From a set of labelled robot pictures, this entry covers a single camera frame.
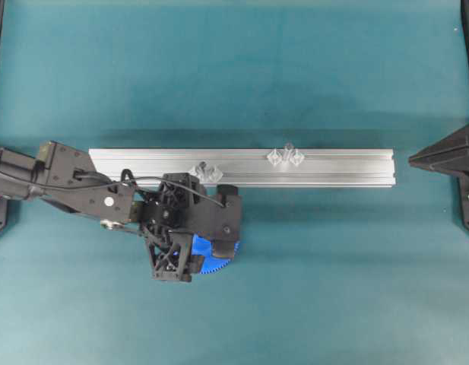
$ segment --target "black cable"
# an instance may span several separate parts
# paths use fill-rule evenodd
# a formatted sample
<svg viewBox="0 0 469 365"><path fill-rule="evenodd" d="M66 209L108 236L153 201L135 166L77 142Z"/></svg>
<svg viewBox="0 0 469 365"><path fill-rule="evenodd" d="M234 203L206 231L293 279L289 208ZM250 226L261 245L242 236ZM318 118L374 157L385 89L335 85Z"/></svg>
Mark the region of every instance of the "black cable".
<svg viewBox="0 0 469 365"><path fill-rule="evenodd" d="M178 188L184 189L188 192L191 192L194 195L200 196L201 198L204 198L204 199L206 199L210 202L213 202L213 203L219 205L222 208L225 208L224 204L222 204L221 202L218 202L216 199L213 199L210 196L207 196L207 195L204 195L200 192L197 192L194 189L190 189L188 186L182 185L179 182L170 181L168 179L164 179L163 177L158 177L158 176L142 176L142 177L136 177L134 179L124 179L124 180L121 180L121 181L113 181L113 182L109 182L107 184L102 184L102 185L81 186L81 187L75 187L75 188L73 188L73 187L65 188L65 187L61 187L61 186L50 186L50 185L39 184L38 182L30 182L30 181L26 181L25 179L20 179L19 177L16 177L16 176L9 175L7 173L3 173L2 171L0 171L0 176L4 177L6 179L9 179L11 181L15 181L17 183L26 184L28 186L36 186L36 187L41 188L41 189L56 190L56 191L59 191L59 192L90 190L90 189L98 189L98 188L109 188L110 186L117 186L119 184L133 183L133 182L137 182L137 181L140 181L140 180L158 180L158 181L161 181L162 183L170 184L170 185L176 186Z"/></svg>

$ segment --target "black mount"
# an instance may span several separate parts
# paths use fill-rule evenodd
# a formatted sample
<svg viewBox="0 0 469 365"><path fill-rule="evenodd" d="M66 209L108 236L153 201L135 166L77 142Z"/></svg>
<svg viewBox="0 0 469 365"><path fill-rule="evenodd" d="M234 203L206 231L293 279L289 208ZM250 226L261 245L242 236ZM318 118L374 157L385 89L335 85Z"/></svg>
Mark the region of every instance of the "black mount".
<svg viewBox="0 0 469 365"><path fill-rule="evenodd" d="M459 180L462 220L469 229L469 125L410 157L410 165Z"/></svg>

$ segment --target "bolt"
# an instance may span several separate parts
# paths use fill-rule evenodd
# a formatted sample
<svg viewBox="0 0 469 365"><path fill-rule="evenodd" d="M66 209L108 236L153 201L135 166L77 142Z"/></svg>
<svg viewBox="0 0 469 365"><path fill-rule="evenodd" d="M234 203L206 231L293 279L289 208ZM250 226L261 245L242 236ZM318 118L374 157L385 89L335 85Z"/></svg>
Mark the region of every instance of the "bolt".
<svg viewBox="0 0 469 365"><path fill-rule="evenodd" d="M107 207L112 207L114 205L114 199L111 196L104 198L104 204Z"/></svg>

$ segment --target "aluminum rail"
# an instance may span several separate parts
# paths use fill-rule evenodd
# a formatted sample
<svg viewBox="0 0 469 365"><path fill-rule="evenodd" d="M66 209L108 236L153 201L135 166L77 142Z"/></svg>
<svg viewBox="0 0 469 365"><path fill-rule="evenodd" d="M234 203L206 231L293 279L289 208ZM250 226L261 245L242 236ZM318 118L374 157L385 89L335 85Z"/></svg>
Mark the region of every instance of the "aluminum rail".
<svg viewBox="0 0 469 365"><path fill-rule="evenodd" d="M375 188L395 184L391 149L293 149L296 155L290 158L286 150L105 148L90 149L89 154L97 171L114 180L127 168L136 177L196 175L201 170L209 175L199 176L207 186ZM158 181L145 180L140 185L156 186Z"/></svg>

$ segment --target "green table surface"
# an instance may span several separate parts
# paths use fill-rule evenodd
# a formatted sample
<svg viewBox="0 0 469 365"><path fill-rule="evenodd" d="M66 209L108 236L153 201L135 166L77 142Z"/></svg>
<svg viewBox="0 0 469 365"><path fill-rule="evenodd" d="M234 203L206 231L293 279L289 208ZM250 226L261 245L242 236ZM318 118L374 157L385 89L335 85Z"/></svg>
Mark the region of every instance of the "green table surface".
<svg viewBox="0 0 469 365"><path fill-rule="evenodd" d="M7 0L0 145L394 148L392 189L241 189L234 262L43 202L0 234L1 364L469 364L455 181L407 158L469 123L457 0Z"/></svg>

